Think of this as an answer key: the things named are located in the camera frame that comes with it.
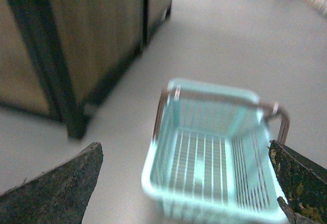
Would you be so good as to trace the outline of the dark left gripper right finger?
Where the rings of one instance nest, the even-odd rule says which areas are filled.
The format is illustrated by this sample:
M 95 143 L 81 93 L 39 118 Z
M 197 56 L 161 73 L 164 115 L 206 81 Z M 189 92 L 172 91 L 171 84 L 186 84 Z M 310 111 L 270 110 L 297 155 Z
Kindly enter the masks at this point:
M 269 158 L 285 195 L 277 202 L 289 223 L 326 223 L 326 169 L 276 140 Z

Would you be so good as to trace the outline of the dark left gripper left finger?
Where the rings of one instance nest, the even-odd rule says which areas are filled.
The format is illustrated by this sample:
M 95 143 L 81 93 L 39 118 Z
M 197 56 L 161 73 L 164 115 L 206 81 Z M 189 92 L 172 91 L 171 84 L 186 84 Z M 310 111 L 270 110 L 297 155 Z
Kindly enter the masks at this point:
M 82 223 L 103 163 L 93 142 L 69 161 L 1 194 L 1 223 Z

